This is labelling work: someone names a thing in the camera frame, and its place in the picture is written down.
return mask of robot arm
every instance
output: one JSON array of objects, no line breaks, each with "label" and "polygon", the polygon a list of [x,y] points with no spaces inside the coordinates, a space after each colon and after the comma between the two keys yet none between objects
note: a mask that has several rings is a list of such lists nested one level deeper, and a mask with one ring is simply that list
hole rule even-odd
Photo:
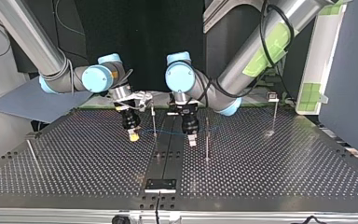
[{"label": "robot arm", "polygon": [[134,112],[134,100],[149,100],[148,95],[140,96],[139,92],[131,91],[127,81],[129,75],[117,54],[99,58],[98,64],[74,69],[22,0],[0,0],[0,21],[38,69],[43,91],[109,91],[123,116],[123,127],[128,130],[131,141],[139,138],[135,130],[141,121]]},{"label": "robot arm", "polygon": [[[337,0],[280,1],[276,7],[287,17],[294,31],[292,34],[279,13],[270,11],[261,25],[265,30],[267,49],[272,61],[276,63],[284,56],[291,35],[301,32],[323,7],[336,2]],[[269,66],[259,31],[260,27],[256,28],[217,80],[210,80],[194,69],[188,52],[169,55],[165,76],[168,87],[173,92],[185,93],[198,99],[217,113],[233,115],[241,105],[241,92]]]}]

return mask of metal clamp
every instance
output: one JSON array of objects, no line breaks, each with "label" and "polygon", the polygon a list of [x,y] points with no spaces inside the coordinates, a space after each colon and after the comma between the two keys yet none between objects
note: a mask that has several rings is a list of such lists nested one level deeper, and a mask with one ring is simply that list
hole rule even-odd
[{"label": "metal clamp", "polygon": [[208,33],[232,8],[240,5],[250,5],[261,11],[263,0],[213,0],[203,15],[204,33]]}]

